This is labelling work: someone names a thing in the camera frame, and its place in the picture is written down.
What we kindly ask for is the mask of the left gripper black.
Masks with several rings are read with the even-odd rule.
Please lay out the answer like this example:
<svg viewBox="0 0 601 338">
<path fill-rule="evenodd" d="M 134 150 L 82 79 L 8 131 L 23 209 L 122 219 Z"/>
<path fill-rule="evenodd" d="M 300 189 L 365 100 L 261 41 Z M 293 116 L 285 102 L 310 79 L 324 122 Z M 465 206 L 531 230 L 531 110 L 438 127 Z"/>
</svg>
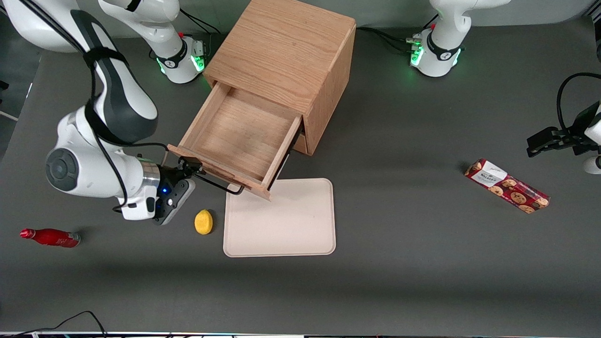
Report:
<svg viewBox="0 0 601 338">
<path fill-rule="evenodd" d="M 562 150 L 562 143 L 572 148 L 575 156 L 580 156 L 590 151 L 595 151 L 595 141 L 585 135 L 585 130 L 592 124 L 595 117 L 595 104 L 581 111 L 569 127 L 565 125 L 563 115 L 560 114 L 558 128 L 545 128 L 527 139 L 528 158 L 532 158 L 550 150 Z"/>
</svg>

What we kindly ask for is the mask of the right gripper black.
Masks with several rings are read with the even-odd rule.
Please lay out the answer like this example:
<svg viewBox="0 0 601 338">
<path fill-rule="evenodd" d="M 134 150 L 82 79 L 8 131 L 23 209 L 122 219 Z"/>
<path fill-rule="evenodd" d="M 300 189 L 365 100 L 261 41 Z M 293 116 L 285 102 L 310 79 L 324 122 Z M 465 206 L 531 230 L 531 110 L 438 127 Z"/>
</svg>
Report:
<svg viewBox="0 0 601 338">
<path fill-rule="evenodd" d="M 180 157 L 178 168 L 159 165 L 159 173 L 159 190 L 172 190 L 180 180 L 206 175 L 202 163 L 194 157 Z"/>
</svg>

